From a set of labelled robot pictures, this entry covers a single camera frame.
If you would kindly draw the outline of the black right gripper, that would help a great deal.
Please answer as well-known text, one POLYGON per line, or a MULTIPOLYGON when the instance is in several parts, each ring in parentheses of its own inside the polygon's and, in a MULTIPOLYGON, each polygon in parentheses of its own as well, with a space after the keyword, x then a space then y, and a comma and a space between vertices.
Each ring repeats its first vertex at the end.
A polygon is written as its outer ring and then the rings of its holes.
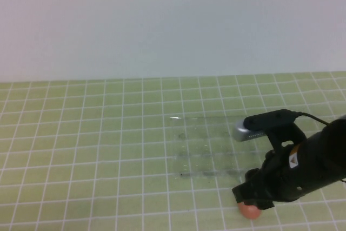
POLYGON ((245 183, 232 189, 237 203, 256 202, 259 210, 276 202, 291 202, 325 184, 329 167, 324 157, 325 131, 306 137, 295 124, 266 129, 272 150, 260 168, 245 175, 245 183))

